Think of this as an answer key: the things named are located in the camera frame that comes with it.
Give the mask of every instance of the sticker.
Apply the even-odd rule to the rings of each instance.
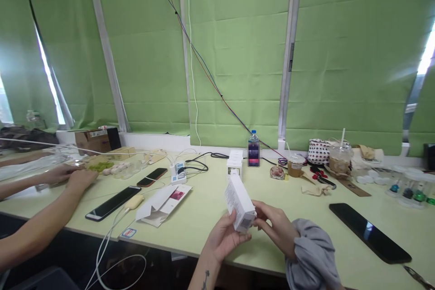
[[[121,236],[125,237],[125,238],[131,238],[135,235],[135,233],[137,232],[137,230],[135,229],[131,229],[131,228],[127,228],[125,229],[125,231],[121,234]]]

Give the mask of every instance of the barcode label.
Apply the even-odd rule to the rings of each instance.
[[[243,221],[240,223],[240,226],[245,229],[249,229],[249,227],[251,226],[251,220],[243,219]]]

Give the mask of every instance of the red wire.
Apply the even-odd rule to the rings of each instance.
[[[171,0],[171,3],[172,3],[172,6],[175,7],[175,5],[174,5],[174,1],[173,1],[173,0]],[[212,82],[212,80],[210,79],[210,76],[207,74],[207,71],[205,70],[205,68],[204,68],[204,66],[203,66],[203,64],[202,64],[202,62],[201,62],[201,60],[199,60],[198,55],[196,54],[196,51],[195,51],[195,49],[194,49],[194,47],[193,47],[193,45],[192,45],[192,42],[190,41],[190,38],[189,38],[189,36],[187,35],[187,32],[186,32],[186,31],[184,30],[184,28],[183,28],[183,24],[181,23],[180,16],[177,15],[177,18],[178,18],[178,22],[180,23],[181,30],[183,31],[184,34],[186,34],[186,36],[187,36],[187,40],[189,41],[189,44],[190,44],[190,47],[192,48],[193,53],[195,54],[196,59],[198,60],[199,64],[201,65],[201,68],[203,69],[203,71],[204,71],[205,74],[207,75],[208,80],[211,82],[211,84],[213,85],[214,89],[215,89],[215,90],[218,92],[218,94],[221,96],[222,101],[225,103],[225,105],[228,107],[228,109],[229,109],[229,110],[230,110],[230,111],[231,111],[231,112],[232,112],[232,113],[237,117],[237,115],[234,113],[234,111],[233,111],[233,110],[230,108],[230,106],[228,105],[227,101],[225,101],[225,99],[223,98],[223,95],[219,92],[219,90],[217,89],[217,87],[213,84],[213,82]],[[246,129],[248,132],[251,132],[251,131],[249,130],[249,128],[246,127],[246,125],[245,125],[245,124],[244,124],[240,119],[239,119],[239,121],[241,122],[242,126],[245,127],[245,129]],[[274,151],[275,153],[277,153],[278,155],[280,155],[280,156],[283,157],[284,159],[286,159],[286,157],[284,157],[281,153],[279,153],[278,151],[274,150],[274,149],[271,148],[268,144],[264,143],[264,142],[261,141],[260,139],[259,139],[259,142],[262,143],[263,145],[265,145],[266,147],[270,148],[272,151]]]

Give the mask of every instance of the charger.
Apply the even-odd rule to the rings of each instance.
[[[134,210],[136,209],[136,207],[139,206],[140,203],[142,203],[144,199],[145,198],[142,195],[134,195],[132,198],[130,198],[128,202],[126,202],[124,208],[129,210]]]

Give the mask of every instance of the tattoo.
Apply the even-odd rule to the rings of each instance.
[[[203,288],[202,288],[202,290],[207,290],[207,286],[206,286],[206,283],[207,283],[207,278],[210,276],[210,272],[208,271],[208,270],[206,270],[205,271],[205,280],[204,280],[204,284],[203,284]]]

